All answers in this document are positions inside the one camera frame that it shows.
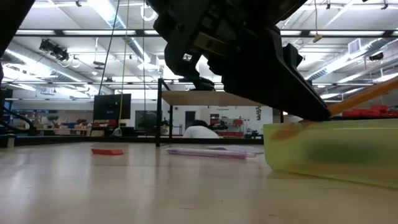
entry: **translucent green bin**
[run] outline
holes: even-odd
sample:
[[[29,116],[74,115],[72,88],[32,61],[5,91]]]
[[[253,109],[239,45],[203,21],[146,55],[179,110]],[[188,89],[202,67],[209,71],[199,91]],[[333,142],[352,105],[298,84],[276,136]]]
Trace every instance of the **translucent green bin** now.
[[[398,119],[266,124],[264,146],[273,170],[398,188]]]

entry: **ceiling beam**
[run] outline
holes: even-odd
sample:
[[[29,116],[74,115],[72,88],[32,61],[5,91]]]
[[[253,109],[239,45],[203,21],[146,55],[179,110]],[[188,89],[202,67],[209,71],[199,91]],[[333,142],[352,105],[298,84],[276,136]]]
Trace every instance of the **ceiling beam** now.
[[[322,29],[318,33],[323,38],[397,38],[398,30],[336,30]],[[126,30],[109,29],[19,29],[16,37],[125,37]],[[128,37],[160,37],[155,30],[129,29]],[[284,29],[280,31],[281,37],[314,38],[315,30],[309,29]]]

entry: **person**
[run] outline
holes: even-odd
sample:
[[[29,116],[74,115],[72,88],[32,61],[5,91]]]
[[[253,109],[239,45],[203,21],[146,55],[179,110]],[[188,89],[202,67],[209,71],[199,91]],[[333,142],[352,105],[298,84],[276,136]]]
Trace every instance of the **person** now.
[[[185,130],[184,138],[202,138],[202,139],[217,139],[218,135],[208,129],[207,123],[202,120],[195,120],[192,126]]]

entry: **storage shelf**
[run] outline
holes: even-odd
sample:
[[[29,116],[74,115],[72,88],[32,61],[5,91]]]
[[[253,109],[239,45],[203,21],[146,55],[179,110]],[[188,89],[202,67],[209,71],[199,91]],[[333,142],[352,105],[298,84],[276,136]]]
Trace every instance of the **storage shelf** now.
[[[222,91],[163,91],[162,97],[168,104],[180,106],[263,106]]]

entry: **translucent purple stick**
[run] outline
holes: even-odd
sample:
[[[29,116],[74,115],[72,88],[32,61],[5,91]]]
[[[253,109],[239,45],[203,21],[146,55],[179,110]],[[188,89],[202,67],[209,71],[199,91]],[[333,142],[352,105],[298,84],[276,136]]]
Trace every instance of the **translucent purple stick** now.
[[[188,155],[188,156],[209,156],[217,158],[228,159],[246,159],[247,157],[255,157],[255,154],[246,152],[233,152],[227,150],[211,150],[211,149],[182,149],[182,148],[168,148],[167,153],[175,155]]]

